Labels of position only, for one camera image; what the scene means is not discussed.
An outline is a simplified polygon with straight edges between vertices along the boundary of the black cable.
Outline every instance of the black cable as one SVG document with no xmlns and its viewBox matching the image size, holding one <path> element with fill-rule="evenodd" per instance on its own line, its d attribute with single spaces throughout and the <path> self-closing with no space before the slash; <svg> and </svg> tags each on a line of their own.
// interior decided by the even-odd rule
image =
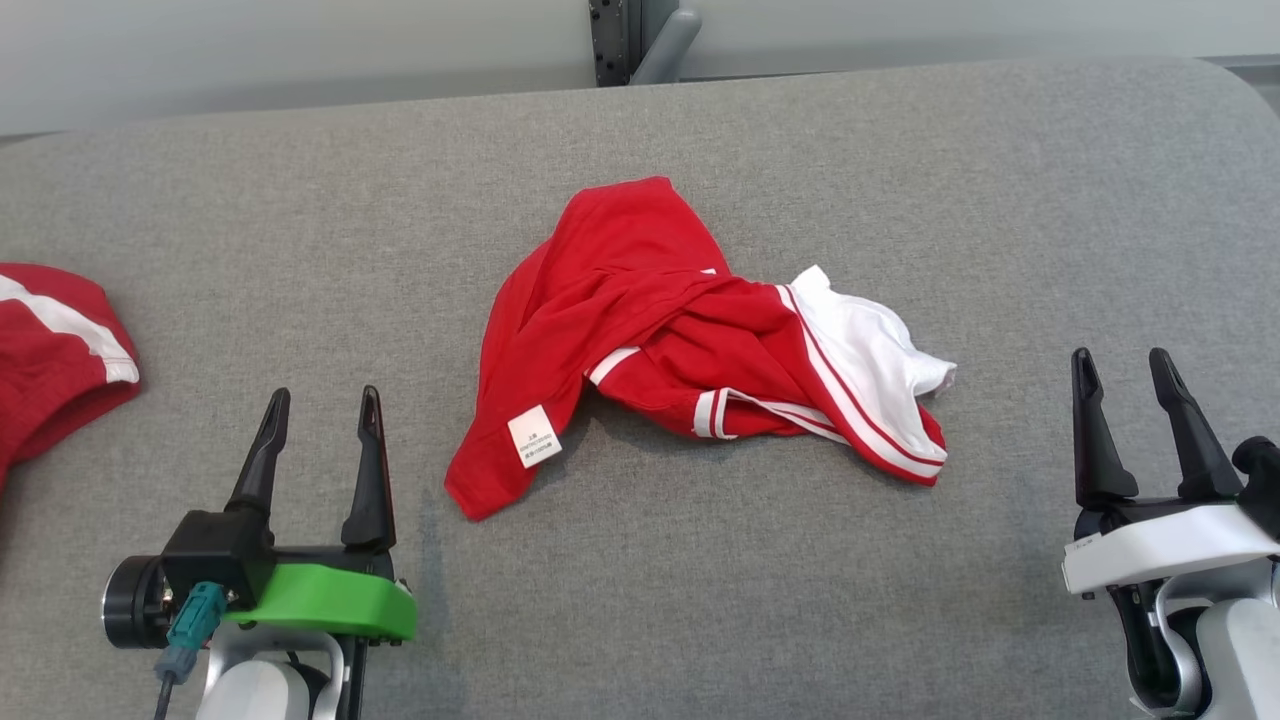
<svg viewBox="0 0 1280 720">
<path fill-rule="evenodd" d="M 156 700 L 156 716 L 155 720 L 164 720 L 164 716 L 169 714 L 169 696 L 173 694 L 173 682 L 178 676 L 173 673 L 165 673 L 164 679 L 160 680 L 160 697 Z"/>
</svg>

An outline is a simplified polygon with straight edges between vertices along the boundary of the white wall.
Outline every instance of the white wall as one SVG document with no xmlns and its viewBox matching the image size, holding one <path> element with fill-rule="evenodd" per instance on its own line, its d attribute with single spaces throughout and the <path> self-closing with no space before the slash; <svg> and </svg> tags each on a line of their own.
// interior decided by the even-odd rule
<svg viewBox="0 0 1280 720">
<path fill-rule="evenodd" d="M 1280 53 L 1280 0 L 685 0 L 690 77 Z M 5 0 L 0 135 L 590 87 L 585 0 Z"/>
</svg>

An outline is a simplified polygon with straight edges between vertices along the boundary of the red fabric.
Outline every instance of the red fabric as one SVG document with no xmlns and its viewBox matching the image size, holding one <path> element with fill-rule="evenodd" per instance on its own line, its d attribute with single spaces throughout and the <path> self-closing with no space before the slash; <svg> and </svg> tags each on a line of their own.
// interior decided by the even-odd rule
<svg viewBox="0 0 1280 720">
<path fill-rule="evenodd" d="M 92 282 L 41 265 L 0 264 L 0 282 L 12 281 L 106 328 L 128 357 L 91 355 L 84 340 L 52 332 L 27 302 L 6 299 L 0 287 L 0 483 L 13 464 L 29 460 L 138 393 L 136 382 L 106 382 L 111 363 L 137 354 L 128 333 Z"/>
<path fill-rule="evenodd" d="M 878 468 L 933 484 L 876 456 L 840 416 L 810 365 L 805 327 L 780 288 L 730 273 L 710 233 L 666 178 L 576 195 L 552 237 L 516 268 L 494 300 L 480 355 L 476 416 L 445 475 L 472 520 L 532 484 L 507 423 L 541 405 L 564 430 L 585 375 L 620 347 L 602 393 L 667 429 L 695 434 L 698 400 L 717 391 L 726 436 L 799 434 L 795 423 L 749 401 L 813 407 Z M 941 445 L 937 423 L 925 418 Z"/>
</svg>

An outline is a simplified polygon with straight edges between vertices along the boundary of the robotic arm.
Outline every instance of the robotic arm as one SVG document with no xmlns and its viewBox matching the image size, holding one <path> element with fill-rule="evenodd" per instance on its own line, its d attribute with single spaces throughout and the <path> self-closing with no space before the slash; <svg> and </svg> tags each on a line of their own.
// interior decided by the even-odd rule
<svg viewBox="0 0 1280 720">
<path fill-rule="evenodd" d="M 223 511 L 189 511 L 160 555 L 129 557 L 108 580 L 102 626 L 111 644 L 165 648 L 157 720 L 206 644 L 197 720 L 358 720 L 369 647 L 413 638 L 417 605 L 389 552 L 396 521 L 378 391 L 366 386 L 361 402 L 342 544 L 275 546 L 268 520 L 288 416 L 289 391 L 280 388 Z M 308 651 L 324 657 L 319 666 L 298 659 Z"/>
<path fill-rule="evenodd" d="M 1228 461 L 1169 352 L 1152 350 L 1149 363 L 1183 471 L 1175 498 L 1138 500 L 1093 357 L 1071 356 L 1080 515 L 1066 588 L 1111 597 L 1134 703 L 1152 717 L 1280 717 L 1280 450 L 1256 437 Z"/>
</svg>

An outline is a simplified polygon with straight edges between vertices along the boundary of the camera lens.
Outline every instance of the camera lens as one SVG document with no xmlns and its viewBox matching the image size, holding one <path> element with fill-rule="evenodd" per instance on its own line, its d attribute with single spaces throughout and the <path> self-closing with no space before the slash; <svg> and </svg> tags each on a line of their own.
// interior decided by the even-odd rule
<svg viewBox="0 0 1280 720">
<path fill-rule="evenodd" d="M 122 648 L 169 644 L 169 607 L 159 555 L 136 555 L 116 565 L 102 591 L 102 630 Z"/>
</svg>

